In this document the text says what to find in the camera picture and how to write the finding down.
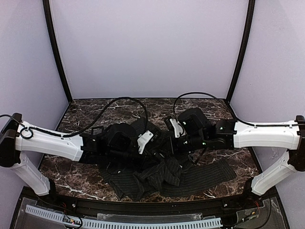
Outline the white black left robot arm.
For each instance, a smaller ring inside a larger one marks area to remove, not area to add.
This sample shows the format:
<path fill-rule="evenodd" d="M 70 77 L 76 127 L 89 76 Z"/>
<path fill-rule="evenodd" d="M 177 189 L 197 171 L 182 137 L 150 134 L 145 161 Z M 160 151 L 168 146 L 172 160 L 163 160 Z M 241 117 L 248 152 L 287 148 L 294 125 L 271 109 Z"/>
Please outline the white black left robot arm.
<path fill-rule="evenodd" d="M 126 123 L 113 124 L 98 134 L 67 134 L 36 127 L 23 121 L 21 114 L 14 113 L 0 132 L 0 165 L 11 169 L 36 195 L 51 196 L 56 192 L 54 182 L 33 165 L 26 151 L 60 156 L 81 164 L 123 161 L 141 166 L 147 158 L 145 147 L 153 138 L 147 121 L 143 124 L 142 134 Z"/>

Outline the dark pinstriped garment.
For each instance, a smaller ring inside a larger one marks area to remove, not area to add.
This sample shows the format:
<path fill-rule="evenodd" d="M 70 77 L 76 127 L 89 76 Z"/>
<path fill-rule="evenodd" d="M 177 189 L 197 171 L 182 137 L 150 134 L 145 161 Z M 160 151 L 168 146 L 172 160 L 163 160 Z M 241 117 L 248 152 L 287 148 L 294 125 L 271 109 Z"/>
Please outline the dark pinstriped garment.
<path fill-rule="evenodd" d="M 132 201 L 159 193 L 161 196 L 181 198 L 196 195 L 236 178 L 236 173 L 226 160 L 195 166 L 187 156 L 162 157 L 156 164 L 138 170 L 130 162 L 105 161 L 98 166 L 105 183 L 114 190 L 118 199 Z"/>

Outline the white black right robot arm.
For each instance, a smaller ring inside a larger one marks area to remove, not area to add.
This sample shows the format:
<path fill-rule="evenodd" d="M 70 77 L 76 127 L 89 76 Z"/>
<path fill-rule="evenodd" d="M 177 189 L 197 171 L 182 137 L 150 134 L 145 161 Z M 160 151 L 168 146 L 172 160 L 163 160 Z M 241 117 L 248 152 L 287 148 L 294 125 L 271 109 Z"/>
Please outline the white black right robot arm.
<path fill-rule="evenodd" d="M 267 170 L 246 181 L 243 195 L 257 198 L 293 173 L 305 170 L 305 119 L 281 123 L 247 123 L 238 119 L 211 124 L 200 108 L 191 108 L 166 124 L 173 131 L 174 153 L 198 149 L 278 147 L 286 152 Z"/>

